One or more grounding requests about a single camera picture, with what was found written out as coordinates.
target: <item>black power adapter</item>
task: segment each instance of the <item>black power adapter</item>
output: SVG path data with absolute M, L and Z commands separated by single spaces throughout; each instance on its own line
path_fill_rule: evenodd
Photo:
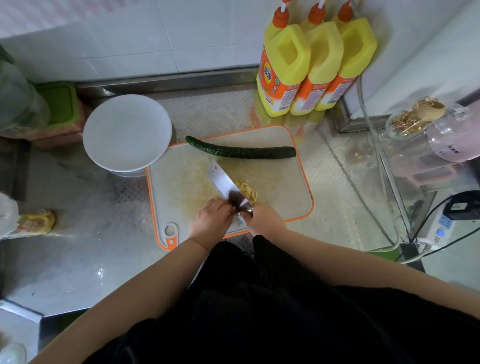
M 480 219 L 480 191 L 465 191 L 453 195 L 445 205 L 444 215 L 451 220 Z

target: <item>black shirt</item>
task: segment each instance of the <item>black shirt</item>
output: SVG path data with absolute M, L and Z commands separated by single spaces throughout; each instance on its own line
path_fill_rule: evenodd
M 217 244 L 179 301 L 85 363 L 477 361 L 480 321 L 391 288 L 330 286 L 262 236 Z

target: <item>knife blade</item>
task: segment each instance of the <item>knife blade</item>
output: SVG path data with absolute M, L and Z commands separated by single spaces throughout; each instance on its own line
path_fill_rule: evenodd
M 216 161 L 212 161 L 207 171 L 208 178 L 223 198 L 235 208 L 235 212 L 248 212 L 253 215 L 253 205 L 233 183 L 225 171 L 218 165 Z

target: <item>orange bottle cap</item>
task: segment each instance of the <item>orange bottle cap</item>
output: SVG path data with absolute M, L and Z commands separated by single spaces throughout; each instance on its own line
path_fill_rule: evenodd
M 348 0 L 345 4 L 343 4 L 337 14 L 337 18 L 345 23 L 348 23 L 353 19 L 353 10 L 350 7 L 350 1 L 351 0 Z
M 325 6 L 322 6 L 321 9 L 318 8 L 318 3 L 312 6 L 310 12 L 308 13 L 308 21 L 312 24 L 320 24 L 324 21 L 326 9 Z
M 272 23 L 277 28 L 285 28 L 288 25 L 288 9 L 285 9 L 284 12 L 280 8 L 275 10 Z

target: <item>forearm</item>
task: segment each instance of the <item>forearm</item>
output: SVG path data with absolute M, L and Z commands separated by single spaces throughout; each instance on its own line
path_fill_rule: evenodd
M 290 230 L 275 234 L 271 242 L 332 285 L 396 288 L 480 319 L 478 296 L 406 265 Z
M 80 316 L 32 363 L 81 363 L 137 322 L 159 317 L 188 288 L 207 255 L 201 245 L 184 241 Z

